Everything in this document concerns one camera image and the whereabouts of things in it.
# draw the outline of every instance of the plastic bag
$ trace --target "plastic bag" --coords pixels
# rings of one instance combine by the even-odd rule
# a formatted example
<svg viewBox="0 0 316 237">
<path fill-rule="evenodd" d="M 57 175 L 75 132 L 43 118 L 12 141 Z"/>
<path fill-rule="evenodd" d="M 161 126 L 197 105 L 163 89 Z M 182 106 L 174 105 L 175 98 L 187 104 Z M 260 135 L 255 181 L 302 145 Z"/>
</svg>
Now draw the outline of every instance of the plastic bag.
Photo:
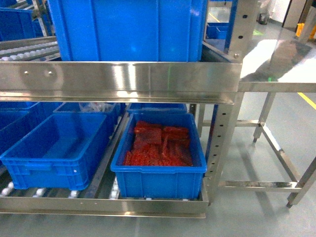
<svg viewBox="0 0 316 237">
<path fill-rule="evenodd" d="M 111 104 L 107 103 L 79 103 L 81 112 L 109 112 L 112 109 Z"/>
</svg>

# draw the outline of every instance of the epoxy floor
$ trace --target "epoxy floor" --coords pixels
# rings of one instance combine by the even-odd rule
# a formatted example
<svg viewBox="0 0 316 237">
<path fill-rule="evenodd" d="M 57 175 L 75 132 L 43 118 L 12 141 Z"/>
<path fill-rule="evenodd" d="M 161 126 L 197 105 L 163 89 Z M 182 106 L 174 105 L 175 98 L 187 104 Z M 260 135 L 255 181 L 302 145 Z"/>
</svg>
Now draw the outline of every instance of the epoxy floor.
<svg viewBox="0 0 316 237">
<path fill-rule="evenodd" d="M 260 39 L 292 39 L 273 24 L 257 26 Z M 315 93 L 306 95 L 316 103 Z M 258 119 L 266 93 L 246 93 L 240 119 Z M 210 119 L 212 106 L 206 107 Z M 316 155 L 316 110 L 297 93 L 279 93 L 267 124 L 303 173 Z M 254 128 L 236 128 L 223 180 L 289 181 L 264 137 L 254 145 Z M 203 129 L 205 148 L 208 129 Z M 0 215 L 1 237 L 312 237 L 316 236 L 316 184 L 301 202 L 285 207 L 288 193 L 219 190 L 206 219 L 128 218 L 62 215 Z"/>
</svg>

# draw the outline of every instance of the blue bin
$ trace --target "blue bin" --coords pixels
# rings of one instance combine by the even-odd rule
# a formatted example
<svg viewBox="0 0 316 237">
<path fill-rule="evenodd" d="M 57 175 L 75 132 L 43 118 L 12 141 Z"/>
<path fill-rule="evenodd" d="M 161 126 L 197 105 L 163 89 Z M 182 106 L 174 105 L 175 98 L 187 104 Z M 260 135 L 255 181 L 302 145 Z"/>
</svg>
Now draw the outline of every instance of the blue bin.
<svg viewBox="0 0 316 237">
<path fill-rule="evenodd" d="M 59 104 L 0 102 L 0 154 L 43 122 Z"/>
<path fill-rule="evenodd" d="M 120 104 L 119 103 L 112 103 L 113 107 L 108 112 L 101 112 L 103 114 L 106 114 L 108 116 L 108 122 L 107 122 L 107 129 L 109 132 L 109 136 L 114 131 L 114 125 L 118 123 L 118 118 L 120 115 Z M 95 114 L 100 112 L 81 112 L 79 103 L 64 103 L 61 106 L 59 106 L 54 113 L 81 113 L 81 114 Z"/>
<path fill-rule="evenodd" d="M 16 189 L 85 189 L 109 142 L 105 114 L 53 114 L 4 152 Z"/>
<path fill-rule="evenodd" d="M 125 166 L 127 151 L 131 150 L 136 122 L 143 120 L 167 126 L 189 129 L 193 167 Z M 198 198 L 206 172 L 206 161 L 191 114 L 132 114 L 111 163 L 122 197 L 131 198 Z"/>
<path fill-rule="evenodd" d="M 170 103 L 132 103 L 127 109 L 129 114 L 131 113 L 186 113 L 186 104 L 170 104 Z"/>
<path fill-rule="evenodd" d="M 50 0 L 64 61 L 201 58 L 207 0 Z"/>
<path fill-rule="evenodd" d="M 225 40 L 229 23 L 208 23 L 206 35 L 209 39 Z"/>
<path fill-rule="evenodd" d="M 0 0 L 0 7 L 7 7 L 15 4 L 16 0 Z"/>
<path fill-rule="evenodd" d="M 0 8 L 0 41 L 35 38 L 32 11 Z"/>
</svg>

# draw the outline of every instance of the crate handle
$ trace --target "crate handle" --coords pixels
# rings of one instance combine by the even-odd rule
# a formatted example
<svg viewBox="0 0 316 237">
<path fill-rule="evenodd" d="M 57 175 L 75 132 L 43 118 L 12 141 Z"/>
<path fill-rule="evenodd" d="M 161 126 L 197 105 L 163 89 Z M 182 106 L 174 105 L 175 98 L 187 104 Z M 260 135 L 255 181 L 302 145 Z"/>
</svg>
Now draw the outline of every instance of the crate handle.
<svg viewBox="0 0 316 237">
<path fill-rule="evenodd" d="M 28 170 L 51 170 L 52 165 L 51 164 L 26 164 L 25 168 Z"/>
</svg>

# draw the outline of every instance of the white wall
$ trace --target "white wall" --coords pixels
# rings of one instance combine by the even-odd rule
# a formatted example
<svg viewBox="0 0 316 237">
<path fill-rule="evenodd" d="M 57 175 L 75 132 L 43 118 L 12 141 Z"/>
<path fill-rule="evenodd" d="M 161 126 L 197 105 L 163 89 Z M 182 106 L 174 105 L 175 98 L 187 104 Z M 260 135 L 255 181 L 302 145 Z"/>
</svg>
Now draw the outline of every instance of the white wall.
<svg viewBox="0 0 316 237">
<path fill-rule="evenodd" d="M 272 19 L 283 23 L 290 0 L 272 0 L 269 13 Z"/>
</svg>

